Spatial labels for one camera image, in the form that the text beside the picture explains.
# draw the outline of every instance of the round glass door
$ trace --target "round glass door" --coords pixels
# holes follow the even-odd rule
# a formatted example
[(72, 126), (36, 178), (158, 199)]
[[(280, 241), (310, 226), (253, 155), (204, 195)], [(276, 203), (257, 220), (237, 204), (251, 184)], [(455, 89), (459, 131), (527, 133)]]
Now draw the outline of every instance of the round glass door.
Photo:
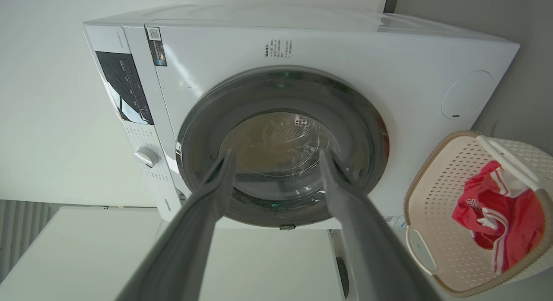
[(387, 162), (385, 124), (359, 92), (322, 71), (266, 67), (216, 86), (178, 135), (178, 168), (192, 192), (220, 153), (237, 157), (227, 217), (260, 226), (331, 218), (318, 154), (332, 150), (369, 193)]

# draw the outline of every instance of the brown braided rim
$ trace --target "brown braided rim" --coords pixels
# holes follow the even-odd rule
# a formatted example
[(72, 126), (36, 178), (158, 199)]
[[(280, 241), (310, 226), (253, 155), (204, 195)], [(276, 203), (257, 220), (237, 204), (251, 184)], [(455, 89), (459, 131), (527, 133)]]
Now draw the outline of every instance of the brown braided rim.
[[(459, 132), (455, 132), (450, 134), (448, 137), (444, 138), (442, 142), (434, 149), (434, 151), (431, 153), (430, 157), (426, 160), (426, 162), (423, 164), (419, 172), (417, 173), (415, 179), (411, 183), (411, 186), (409, 187), (409, 190), (407, 191), (407, 195), (405, 195), (405, 202), (404, 202), (404, 213), (405, 213), (405, 221), (407, 222), (407, 225), (411, 225), (411, 220), (409, 219), (409, 201), (411, 199), (411, 195), (415, 191), (416, 187), (419, 185), (419, 182), (423, 178), (424, 174), (432, 164), (432, 162), (436, 159), (436, 157), (444, 150), (448, 144), (458, 138), (458, 137), (473, 137), (476, 138), (480, 136), (480, 133), (471, 131), (471, 130), (463, 130)], [(537, 198), (539, 199), (541, 203), (541, 207), (543, 209), (543, 216), (545, 217), (545, 228), (543, 229), (543, 237), (541, 239), (541, 242), (532, 250), (524, 259), (522, 259), (519, 263), (517, 263), (512, 268), (508, 269), (505, 273), (493, 278), (490, 281), (487, 281), (486, 283), (483, 283), (482, 285), (478, 285), (476, 287), (473, 287), (471, 289), (465, 290), (465, 291), (456, 291), (454, 289), (451, 289), (449, 286), (447, 286), (443, 281), (441, 281), (440, 277), (437, 275), (432, 275), (434, 279), (436, 279), (437, 283), (440, 284), (440, 286), (449, 293), (450, 295), (453, 295), (456, 298), (465, 298), (470, 297), (472, 295), (477, 295), (479, 293), (483, 293), (484, 291), (488, 291), (490, 289), (493, 289), (507, 281), (510, 281), (512, 278), (514, 278), (516, 275), (518, 275), (520, 272), (527, 269), (529, 266), (531, 266), (534, 262), (536, 262), (543, 254), (551, 248), (553, 245), (553, 202), (551, 201), (551, 198), (549, 197), (549, 194), (544, 189), (539, 189), (535, 191)]]

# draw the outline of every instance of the white basket handle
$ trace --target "white basket handle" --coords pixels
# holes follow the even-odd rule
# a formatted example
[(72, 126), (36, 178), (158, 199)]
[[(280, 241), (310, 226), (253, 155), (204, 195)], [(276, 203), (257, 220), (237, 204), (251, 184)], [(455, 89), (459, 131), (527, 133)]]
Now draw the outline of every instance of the white basket handle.
[(423, 242), (425, 250), (428, 252), (428, 256), (430, 256), (430, 259), (432, 260), (432, 263), (437, 267), (436, 261), (434, 260), (434, 257), (432, 257), (432, 253), (430, 252), (430, 249), (426, 245), (426, 242), (424, 241), (424, 238), (421, 235), (421, 233), (419, 232), (419, 230), (417, 230), (416, 228), (411, 229), (410, 226), (408, 225), (407, 226), (407, 234), (406, 234), (405, 238), (407, 239), (407, 249), (409, 250), (409, 253), (411, 254), (411, 257), (413, 257), (413, 260), (415, 260), (415, 262), (419, 265), (419, 267), (421, 269), (423, 269), (424, 272), (426, 272), (428, 275), (434, 275), (434, 272), (431, 271), (430, 269), (428, 269), (428, 267), (426, 267), (424, 265), (424, 263), (421, 262), (419, 257), (415, 254), (415, 250), (413, 250), (413, 245), (411, 244), (411, 233), (410, 233), (411, 231), (418, 234), (421, 242)]
[(486, 136), (480, 135), (476, 137), (480, 145), (488, 151), (488, 153), (501, 164), (503, 169), (515, 175), (520, 181), (527, 185), (532, 190), (542, 189), (539, 185), (539, 177), (536, 176), (526, 165), (524, 165), (517, 157), (505, 149), (495, 140), (488, 139)]

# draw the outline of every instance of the washing machine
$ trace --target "washing machine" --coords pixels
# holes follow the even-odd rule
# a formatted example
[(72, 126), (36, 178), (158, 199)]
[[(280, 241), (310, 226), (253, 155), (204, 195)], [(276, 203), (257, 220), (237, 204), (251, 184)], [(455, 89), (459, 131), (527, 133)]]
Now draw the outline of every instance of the washing machine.
[(321, 149), (402, 226), (423, 161), (471, 128), (519, 49), (412, 16), (301, 6), (163, 6), (84, 26), (162, 218), (235, 150), (223, 228), (340, 228)]

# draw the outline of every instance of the clothes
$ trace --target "clothes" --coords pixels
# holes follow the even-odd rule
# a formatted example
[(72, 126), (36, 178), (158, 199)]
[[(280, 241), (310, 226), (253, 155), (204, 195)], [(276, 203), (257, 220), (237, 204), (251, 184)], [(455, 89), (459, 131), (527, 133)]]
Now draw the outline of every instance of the clothes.
[(493, 250), (501, 274), (539, 244), (545, 218), (534, 192), (496, 161), (469, 179), (452, 218), (472, 231), (478, 246)]

